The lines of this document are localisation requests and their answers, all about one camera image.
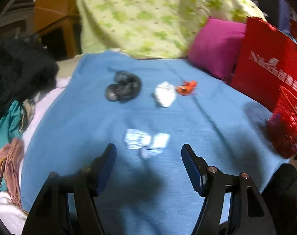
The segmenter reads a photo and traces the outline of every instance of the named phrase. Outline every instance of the pink pillow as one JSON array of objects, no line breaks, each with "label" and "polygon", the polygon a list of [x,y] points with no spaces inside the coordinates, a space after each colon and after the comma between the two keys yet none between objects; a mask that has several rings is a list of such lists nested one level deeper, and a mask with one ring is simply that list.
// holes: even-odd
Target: pink pillow
[{"label": "pink pillow", "polygon": [[229,83],[245,32],[246,24],[209,18],[197,34],[188,59],[196,67]]}]

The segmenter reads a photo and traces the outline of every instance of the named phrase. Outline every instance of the blue bed sheet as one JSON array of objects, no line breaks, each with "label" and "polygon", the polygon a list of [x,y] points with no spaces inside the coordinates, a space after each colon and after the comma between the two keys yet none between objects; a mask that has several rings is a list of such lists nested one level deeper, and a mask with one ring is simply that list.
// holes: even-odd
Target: blue bed sheet
[{"label": "blue bed sheet", "polygon": [[[127,103],[105,99],[119,70],[143,81],[140,95]],[[155,102],[161,82],[196,80],[193,95],[178,95],[169,108]],[[51,171],[71,174],[100,156],[108,143],[118,156],[107,188],[96,199],[109,234],[191,234],[203,198],[193,190],[181,160],[189,143],[209,165],[227,174],[248,172],[259,190],[284,162],[266,135],[271,113],[185,60],[135,60],[106,51],[85,55],[73,77],[46,112],[26,153],[21,181],[23,209],[29,211]],[[127,149],[125,132],[134,128],[171,136],[167,149],[148,160]],[[221,221],[228,218],[227,195]],[[70,202],[71,212],[74,202]]]}]

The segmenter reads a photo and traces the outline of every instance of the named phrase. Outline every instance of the red basket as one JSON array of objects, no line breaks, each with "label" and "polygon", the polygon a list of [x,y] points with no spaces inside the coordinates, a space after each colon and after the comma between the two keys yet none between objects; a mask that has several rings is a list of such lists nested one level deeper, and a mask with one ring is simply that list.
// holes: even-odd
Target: red basket
[{"label": "red basket", "polygon": [[268,132],[273,146],[283,158],[297,154],[297,99],[283,86],[280,86]]}]

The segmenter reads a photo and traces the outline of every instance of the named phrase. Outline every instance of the person's leg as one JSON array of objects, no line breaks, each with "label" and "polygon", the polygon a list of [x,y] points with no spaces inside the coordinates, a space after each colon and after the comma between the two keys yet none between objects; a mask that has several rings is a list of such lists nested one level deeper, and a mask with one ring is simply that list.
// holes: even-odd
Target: person's leg
[{"label": "person's leg", "polygon": [[297,217],[297,171],[282,164],[261,194],[272,216],[277,234],[284,234]]}]

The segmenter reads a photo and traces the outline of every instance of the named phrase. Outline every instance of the yellow green floral sheet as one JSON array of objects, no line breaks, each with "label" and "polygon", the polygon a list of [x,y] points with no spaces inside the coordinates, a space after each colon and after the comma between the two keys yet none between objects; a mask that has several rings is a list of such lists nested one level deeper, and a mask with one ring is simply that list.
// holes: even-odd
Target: yellow green floral sheet
[{"label": "yellow green floral sheet", "polygon": [[264,19],[250,0],[77,0],[77,7],[83,53],[120,48],[135,58],[185,56],[209,16]]}]

